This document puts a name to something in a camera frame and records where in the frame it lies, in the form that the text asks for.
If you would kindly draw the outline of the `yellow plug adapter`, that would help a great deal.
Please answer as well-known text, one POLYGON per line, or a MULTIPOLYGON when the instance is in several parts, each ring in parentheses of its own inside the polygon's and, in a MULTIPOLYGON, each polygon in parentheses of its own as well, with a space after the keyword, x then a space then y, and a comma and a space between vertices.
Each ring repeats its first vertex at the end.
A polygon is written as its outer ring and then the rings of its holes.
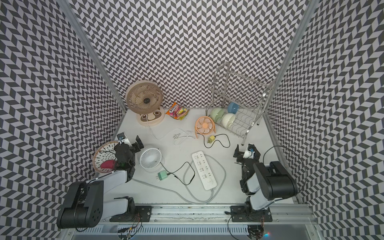
POLYGON ((207 140, 207 143, 212 144, 215 141, 215 136, 210 136, 207 140))

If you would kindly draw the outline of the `white power strip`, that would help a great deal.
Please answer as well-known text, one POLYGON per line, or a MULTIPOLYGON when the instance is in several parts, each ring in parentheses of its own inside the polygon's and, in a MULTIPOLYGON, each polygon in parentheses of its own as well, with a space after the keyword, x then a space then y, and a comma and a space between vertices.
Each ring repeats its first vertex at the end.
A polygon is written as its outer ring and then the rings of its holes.
POLYGON ((217 181, 210 168, 208 160, 202 151, 192 154, 192 160, 197 168, 197 172, 202 181, 203 187, 206 191, 212 190, 217 187, 217 181))

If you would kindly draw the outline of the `green plug adapter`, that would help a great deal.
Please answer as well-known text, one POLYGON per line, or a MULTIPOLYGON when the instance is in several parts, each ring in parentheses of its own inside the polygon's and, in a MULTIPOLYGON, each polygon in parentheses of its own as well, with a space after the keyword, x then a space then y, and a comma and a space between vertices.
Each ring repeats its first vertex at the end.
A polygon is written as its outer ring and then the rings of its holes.
POLYGON ((157 173, 158 181, 163 181, 169 176, 169 173, 166 170, 160 171, 157 173))

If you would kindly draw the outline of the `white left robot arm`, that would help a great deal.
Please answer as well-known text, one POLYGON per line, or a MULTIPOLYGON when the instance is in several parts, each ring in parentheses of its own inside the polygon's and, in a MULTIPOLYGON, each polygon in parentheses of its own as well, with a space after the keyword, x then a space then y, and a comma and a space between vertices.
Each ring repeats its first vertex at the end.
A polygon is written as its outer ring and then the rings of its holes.
POLYGON ((57 227, 82 232, 95 227, 101 220, 135 214, 136 206, 132 197, 105 201, 105 196, 114 188, 133 179, 136 153, 143 148, 140 137, 137 136, 136 141, 130 143, 124 133, 118 134, 112 172, 90 181, 72 183, 59 211, 57 227))

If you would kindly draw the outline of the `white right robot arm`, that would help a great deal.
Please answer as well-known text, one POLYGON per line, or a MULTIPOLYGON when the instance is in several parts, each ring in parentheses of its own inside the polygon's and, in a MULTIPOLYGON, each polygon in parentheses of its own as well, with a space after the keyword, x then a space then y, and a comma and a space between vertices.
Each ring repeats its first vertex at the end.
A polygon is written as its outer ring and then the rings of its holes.
POLYGON ((240 187, 247 195, 243 210, 247 215, 267 210, 275 202, 299 193, 296 180, 279 161, 265 165, 260 162, 260 157, 253 144, 249 144, 243 152, 239 146, 234 151, 236 163, 241 166, 240 187))

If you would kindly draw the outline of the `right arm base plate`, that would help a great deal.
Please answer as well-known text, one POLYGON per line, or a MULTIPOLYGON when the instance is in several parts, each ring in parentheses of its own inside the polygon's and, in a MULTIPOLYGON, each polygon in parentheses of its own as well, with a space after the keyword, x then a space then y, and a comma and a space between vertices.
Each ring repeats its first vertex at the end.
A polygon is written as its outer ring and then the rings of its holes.
POLYGON ((234 223, 271 223, 273 221, 270 208, 255 211, 245 206, 230 206, 226 215, 232 217, 234 223))

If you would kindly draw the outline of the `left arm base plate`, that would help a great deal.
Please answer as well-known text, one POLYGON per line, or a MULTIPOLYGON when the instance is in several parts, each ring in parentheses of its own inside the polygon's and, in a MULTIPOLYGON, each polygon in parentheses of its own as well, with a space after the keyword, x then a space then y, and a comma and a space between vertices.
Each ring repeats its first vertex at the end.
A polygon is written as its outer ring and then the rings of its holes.
POLYGON ((133 223, 139 221, 140 223, 148 223, 152 215, 152 206, 136 206, 135 210, 130 213, 116 215, 110 218, 110 222, 117 223, 133 223))

